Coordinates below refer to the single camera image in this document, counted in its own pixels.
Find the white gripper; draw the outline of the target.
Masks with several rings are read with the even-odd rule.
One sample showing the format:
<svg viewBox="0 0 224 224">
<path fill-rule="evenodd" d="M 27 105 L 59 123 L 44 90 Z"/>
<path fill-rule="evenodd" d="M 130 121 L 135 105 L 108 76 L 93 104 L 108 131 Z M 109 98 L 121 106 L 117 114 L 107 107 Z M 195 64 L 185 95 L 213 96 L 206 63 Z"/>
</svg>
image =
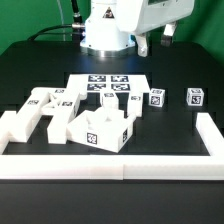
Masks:
<svg viewBox="0 0 224 224">
<path fill-rule="evenodd" d="M 116 24 L 122 32 L 139 34 L 135 36 L 138 55 L 147 57 L 149 46 L 145 32 L 165 25 L 161 45 L 170 46 L 177 28 L 176 21 L 192 13 L 194 2 L 195 0 L 117 0 Z"/>
</svg>

